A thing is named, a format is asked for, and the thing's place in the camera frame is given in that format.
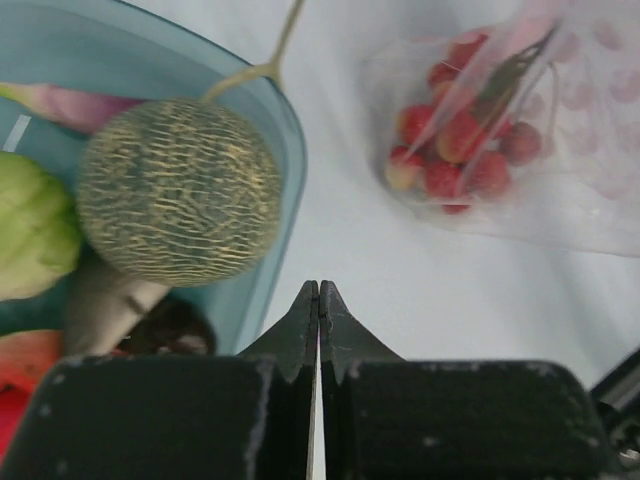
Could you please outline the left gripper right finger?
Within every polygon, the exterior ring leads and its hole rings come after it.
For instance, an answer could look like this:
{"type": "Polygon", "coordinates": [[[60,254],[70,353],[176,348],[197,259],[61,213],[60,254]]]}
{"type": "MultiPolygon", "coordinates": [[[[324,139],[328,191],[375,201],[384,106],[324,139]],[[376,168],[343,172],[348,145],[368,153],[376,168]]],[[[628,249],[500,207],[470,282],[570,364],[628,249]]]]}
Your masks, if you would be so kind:
{"type": "Polygon", "coordinates": [[[403,358],[352,315],[332,281],[320,284],[318,318],[325,472],[328,479],[342,479],[346,459],[343,447],[346,420],[341,412],[345,375],[361,362],[395,362],[403,358]]]}

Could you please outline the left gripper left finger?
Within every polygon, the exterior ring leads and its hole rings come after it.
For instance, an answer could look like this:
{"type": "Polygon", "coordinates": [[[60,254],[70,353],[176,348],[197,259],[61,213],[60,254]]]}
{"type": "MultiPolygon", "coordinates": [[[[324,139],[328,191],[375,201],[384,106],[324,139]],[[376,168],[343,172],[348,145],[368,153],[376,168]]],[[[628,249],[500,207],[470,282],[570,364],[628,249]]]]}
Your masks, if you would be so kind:
{"type": "Polygon", "coordinates": [[[245,450],[249,479],[312,477],[318,301],[318,283],[304,282],[286,314],[239,354],[262,381],[245,450]]]}

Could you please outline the green striped melon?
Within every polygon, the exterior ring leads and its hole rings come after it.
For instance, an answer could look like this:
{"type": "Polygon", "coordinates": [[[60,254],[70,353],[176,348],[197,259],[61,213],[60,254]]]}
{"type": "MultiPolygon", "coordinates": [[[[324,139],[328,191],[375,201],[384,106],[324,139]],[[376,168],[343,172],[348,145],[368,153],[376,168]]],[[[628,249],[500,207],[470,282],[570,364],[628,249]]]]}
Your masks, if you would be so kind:
{"type": "Polygon", "coordinates": [[[302,10],[294,2],[264,63],[198,98],[152,100],[112,117],[79,164],[76,207],[90,246],[110,265],[169,287],[244,273],[272,249],[283,222],[285,173],[304,149],[296,115],[266,121],[223,103],[265,78],[282,87],[282,61],[302,10]]]}

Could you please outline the red cherry tomato bunch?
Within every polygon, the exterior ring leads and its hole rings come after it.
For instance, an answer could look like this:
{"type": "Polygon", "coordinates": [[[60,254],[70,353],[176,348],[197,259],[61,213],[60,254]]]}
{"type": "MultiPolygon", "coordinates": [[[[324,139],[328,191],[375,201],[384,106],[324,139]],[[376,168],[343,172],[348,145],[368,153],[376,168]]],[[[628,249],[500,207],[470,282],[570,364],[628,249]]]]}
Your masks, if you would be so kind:
{"type": "Polygon", "coordinates": [[[543,152],[542,132],[517,118],[513,102],[525,74],[552,39],[546,33],[492,66],[481,54],[487,33],[454,41],[428,71],[427,103],[405,106],[396,116],[396,138],[385,165],[387,185],[421,192],[449,215],[475,199],[503,195],[511,167],[543,152]]]}

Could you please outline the clear zip top bag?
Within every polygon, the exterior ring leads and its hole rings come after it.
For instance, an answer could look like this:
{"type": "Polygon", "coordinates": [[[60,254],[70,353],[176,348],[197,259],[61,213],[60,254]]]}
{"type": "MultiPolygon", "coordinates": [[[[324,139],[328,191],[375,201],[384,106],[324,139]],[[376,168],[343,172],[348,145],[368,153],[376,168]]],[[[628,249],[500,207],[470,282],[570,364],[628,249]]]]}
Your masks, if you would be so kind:
{"type": "Polygon", "coordinates": [[[388,195],[460,233],[639,253],[639,5],[526,1],[364,64],[388,195]]]}

